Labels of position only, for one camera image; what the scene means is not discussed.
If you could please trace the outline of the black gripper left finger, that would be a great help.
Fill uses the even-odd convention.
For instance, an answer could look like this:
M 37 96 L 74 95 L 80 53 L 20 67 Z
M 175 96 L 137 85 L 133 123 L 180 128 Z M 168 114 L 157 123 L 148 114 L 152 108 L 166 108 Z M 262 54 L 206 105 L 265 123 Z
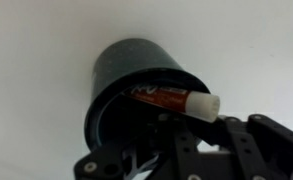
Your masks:
M 150 171 L 145 180 L 173 180 L 171 133 L 137 133 L 117 137 L 74 165 L 75 180 L 133 180 Z

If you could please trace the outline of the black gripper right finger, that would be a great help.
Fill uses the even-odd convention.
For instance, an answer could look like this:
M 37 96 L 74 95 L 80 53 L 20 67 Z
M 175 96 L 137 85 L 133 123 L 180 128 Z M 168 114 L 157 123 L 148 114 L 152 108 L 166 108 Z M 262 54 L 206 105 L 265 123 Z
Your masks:
M 215 180 L 293 180 L 293 131 L 261 115 L 219 118 Z

